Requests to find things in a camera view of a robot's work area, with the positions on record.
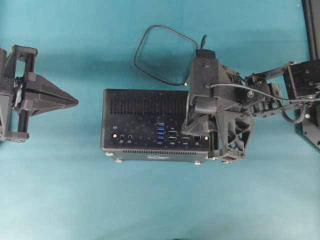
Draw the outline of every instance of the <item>screw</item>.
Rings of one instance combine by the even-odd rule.
[[[247,97],[248,97],[248,98],[250,98],[250,99],[251,99],[251,98],[253,98],[253,97],[254,97],[255,93],[254,93],[253,91],[251,91],[251,90],[250,90],[250,91],[248,91],[248,93],[247,93],[246,95],[247,95]]]

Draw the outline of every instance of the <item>blue usb port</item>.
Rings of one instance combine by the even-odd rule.
[[[156,136],[156,139],[159,140],[159,141],[163,141],[163,140],[165,140],[165,137],[161,136],[161,135],[158,135],[158,136]]]

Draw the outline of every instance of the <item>black cable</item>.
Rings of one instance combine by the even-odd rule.
[[[173,34],[175,34],[175,35],[177,35],[177,36],[179,36],[179,37],[181,37],[181,38],[183,38],[183,39],[185,39],[185,40],[188,40],[189,42],[191,42],[192,44],[195,45],[195,48],[196,48],[196,49],[198,49],[198,44],[197,44],[197,42],[194,41],[193,39],[191,39],[191,38],[183,35],[182,33],[177,32],[177,31],[175,31],[175,30],[173,30],[173,29],[171,29],[171,28],[169,28],[169,27],[167,27],[167,26],[157,25],[157,24],[156,24],[156,25],[151,25],[151,26],[149,26],[149,27],[146,29],[146,31],[144,32],[144,34],[143,34],[143,36],[142,36],[142,39],[140,40],[140,43],[139,43],[139,45],[138,45],[138,47],[137,47],[137,49],[136,49],[136,51],[135,51],[134,58],[133,58],[134,66],[135,66],[139,71],[141,71],[142,73],[144,73],[144,74],[148,75],[149,77],[151,77],[151,78],[153,78],[153,79],[156,79],[156,80],[158,80],[158,81],[160,81],[160,82],[162,82],[162,83],[165,83],[165,84],[168,84],[168,85],[171,85],[171,86],[182,86],[182,85],[184,85],[185,82],[186,82],[187,79],[188,79],[187,77],[185,78],[184,82],[182,82],[182,83],[172,83],[172,82],[163,80],[163,79],[161,79],[161,78],[159,78],[159,77],[157,77],[157,76],[155,76],[155,75],[152,75],[151,73],[143,70],[142,68],[140,68],[140,67],[137,65],[137,56],[138,56],[139,50],[140,50],[140,48],[141,48],[141,46],[142,46],[142,44],[143,44],[143,42],[144,42],[147,34],[148,34],[149,31],[150,31],[151,29],[153,29],[153,28],[162,28],[162,29],[168,30],[169,32],[171,32],[171,33],[173,33]]]
[[[276,101],[276,104],[278,105],[278,107],[282,107],[282,104],[280,101]],[[296,120],[293,120],[291,119],[287,114],[286,114],[286,111],[282,111],[281,112],[281,115],[282,117],[287,120],[289,123],[292,123],[292,124],[300,124],[302,123],[302,121],[305,119],[305,114],[306,114],[306,111],[307,111],[307,105],[305,104],[303,107],[301,107],[301,112],[300,112],[300,116],[296,119]]]
[[[204,35],[204,36],[202,37],[202,40],[201,40],[201,47],[200,47],[200,49],[203,49],[203,48],[204,48],[204,46],[205,46],[205,44],[206,44],[206,39],[207,39],[207,35]]]
[[[316,102],[316,101],[320,101],[320,98],[309,98],[309,99],[290,99],[290,98],[282,98],[282,97],[277,97],[277,96],[273,96],[271,94],[265,93],[263,91],[254,89],[252,87],[249,86],[244,86],[244,85],[239,85],[239,84],[234,84],[234,83],[217,83],[217,84],[209,84],[206,85],[206,88],[215,88],[218,86],[222,86],[222,87],[234,87],[234,88],[240,88],[240,89],[247,89],[249,91],[253,91],[259,94],[262,94],[264,96],[267,96],[269,98],[272,99],[276,99],[279,101],[287,101],[287,102],[292,102],[292,103],[301,103],[301,102]]]

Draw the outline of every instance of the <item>black plastic part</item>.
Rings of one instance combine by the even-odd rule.
[[[269,86],[267,84],[267,81],[260,80],[258,82],[252,82],[249,87],[254,88],[256,90],[263,91],[267,94],[270,94]],[[258,103],[261,103],[265,100],[265,96],[263,96],[260,93],[249,91],[247,89],[238,88],[236,90],[236,95],[239,101],[241,102],[242,106],[244,108],[248,108],[252,105],[256,105]]]
[[[209,98],[211,89],[206,87],[219,78],[219,61],[213,57],[195,57],[190,66],[190,103],[196,97]]]
[[[303,0],[304,18],[311,60],[320,58],[320,1]],[[320,149],[320,103],[308,107],[305,113],[308,118],[302,122],[302,133]]]
[[[29,113],[26,110],[22,110],[19,114],[18,132],[27,133],[29,123]]]
[[[288,97],[306,98],[320,92],[320,60],[290,65],[283,74]]]
[[[3,49],[0,49],[0,81],[4,78],[6,58],[7,52]]]
[[[195,51],[195,54],[199,58],[208,58],[208,59],[215,59],[216,58],[216,53],[212,50],[208,49],[197,49]]]

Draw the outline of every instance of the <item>teal table surface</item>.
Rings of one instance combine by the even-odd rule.
[[[149,25],[198,43],[207,34],[206,48],[244,77],[309,59],[300,0],[1,0],[0,9],[0,47],[37,48],[35,72],[79,100],[30,118],[26,143],[0,144],[1,240],[320,239],[320,151],[280,116],[257,118],[246,159],[231,165],[119,164],[100,150],[105,88],[187,89],[134,68]],[[154,29],[139,61],[178,79],[193,54]]]

